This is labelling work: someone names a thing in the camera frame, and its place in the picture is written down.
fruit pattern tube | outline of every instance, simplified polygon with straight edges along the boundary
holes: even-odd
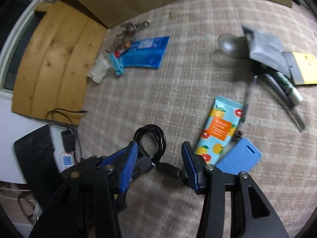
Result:
[[[206,163],[215,165],[223,156],[242,116],[243,105],[217,96],[195,153]]]

plaid rug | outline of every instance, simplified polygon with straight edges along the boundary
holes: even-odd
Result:
[[[138,39],[170,36],[160,69],[109,69],[100,85],[90,81],[79,135],[83,156],[110,155],[125,147],[146,124],[160,126],[167,138],[161,161],[182,167],[181,144],[194,145],[217,95],[243,103],[251,61],[234,59],[217,47],[221,33],[242,35],[241,24],[279,36],[285,51],[314,54],[317,22],[305,9],[265,0],[183,0],[139,15],[148,20]],[[120,32],[105,38],[104,49]],[[245,137],[263,158],[251,176],[294,237],[317,205],[317,87],[300,86],[298,107],[307,130],[300,133],[271,90],[259,81],[248,112]],[[224,237],[230,233],[226,196]],[[155,169],[131,183],[128,208],[119,216],[135,237],[196,237],[203,196]]]

black cord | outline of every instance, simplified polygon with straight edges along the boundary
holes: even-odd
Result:
[[[298,4],[299,6],[304,6],[307,10],[310,10],[305,4],[302,4],[300,0],[293,0],[293,2]]]
[[[141,140],[143,135],[145,134],[152,134],[157,143],[158,149],[154,156],[150,156],[144,147],[142,146]],[[179,178],[181,175],[181,170],[171,164],[168,163],[161,163],[160,160],[165,153],[166,150],[166,137],[163,130],[155,124],[148,124],[144,127],[137,129],[134,134],[133,140],[137,143],[138,149],[141,153],[149,156],[152,160],[152,165],[163,174],[168,174],[174,178]]]
[[[156,141],[158,143],[158,149],[157,149],[157,151],[156,151],[156,153],[155,153],[155,155],[153,157],[151,157],[145,151],[145,149],[144,149],[144,147],[142,146],[142,143],[141,143],[143,135],[149,134],[149,133],[152,134],[155,137],[155,139],[156,139]],[[154,163],[154,165],[156,165],[160,161],[161,157],[165,153],[165,150],[166,150],[166,137],[165,137],[165,134],[164,134],[163,130],[160,127],[158,127],[157,125],[155,125],[155,124],[148,124],[148,125],[146,125],[144,127],[141,127],[139,129],[137,129],[137,131],[134,134],[133,140],[137,143],[139,150],[143,154],[151,157],[152,162]]]
[[[34,208],[35,208],[35,206],[34,205],[32,205],[32,203],[25,197],[26,195],[28,195],[30,192],[28,191],[28,192],[21,192],[21,194],[18,196],[18,203],[19,203],[19,206],[20,206],[20,208],[21,208],[21,211],[22,211],[22,213],[23,213],[23,215],[27,218],[27,220],[34,226],[34,223],[32,222],[32,220],[31,220],[31,217],[33,216],[33,214],[32,215],[27,215],[27,213],[26,213],[26,211],[25,211],[25,209],[24,209],[24,207],[22,206],[22,203],[21,203],[21,198],[22,197],[24,197],[24,199],[27,201],[27,203],[33,208],[33,210],[34,210]]]
[[[66,112],[69,112],[69,113],[87,113],[87,111],[85,110],[80,110],[80,111],[71,111],[71,110],[67,110],[67,109],[64,109],[64,108],[55,108],[51,111],[48,111],[47,114],[45,115],[45,119],[49,122],[53,122],[55,123],[56,125],[60,126],[60,127],[65,127],[67,128],[69,131],[72,131],[74,136],[75,136],[75,139],[78,141],[78,147],[79,147],[79,154],[80,154],[80,162],[82,161],[82,151],[81,151],[81,144],[80,144],[80,141],[79,141],[79,137],[78,137],[78,133],[77,133],[77,128],[76,126],[74,125],[73,121],[64,113],[62,113],[61,111],[66,111]],[[62,116],[64,116],[66,119],[68,119],[71,123],[71,126],[66,123],[66,125],[62,125],[62,124],[59,124],[55,119],[54,119],[54,114],[57,113],[57,114],[60,114]],[[75,160],[75,163],[78,163],[78,160],[76,158],[76,154],[74,152],[74,160]]]

metal screw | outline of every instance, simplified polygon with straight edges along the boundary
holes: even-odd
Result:
[[[240,173],[240,176],[244,179],[247,179],[249,177],[249,174],[247,172],[243,171]]]
[[[115,167],[113,166],[113,165],[106,165],[105,166],[105,169],[107,170],[107,171],[112,171],[113,169],[114,169]]]
[[[79,173],[78,173],[77,171],[72,172],[72,173],[70,174],[70,177],[72,177],[72,178],[77,178],[78,176],[79,176]]]
[[[212,164],[206,164],[206,165],[205,165],[205,168],[206,168],[207,170],[209,170],[209,171],[212,171],[213,169],[215,169],[215,166],[212,165]]]

gray pouch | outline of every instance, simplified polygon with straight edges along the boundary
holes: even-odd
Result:
[[[242,25],[249,46],[249,58],[283,73],[291,78],[287,61],[283,56],[280,39],[265,31]]]

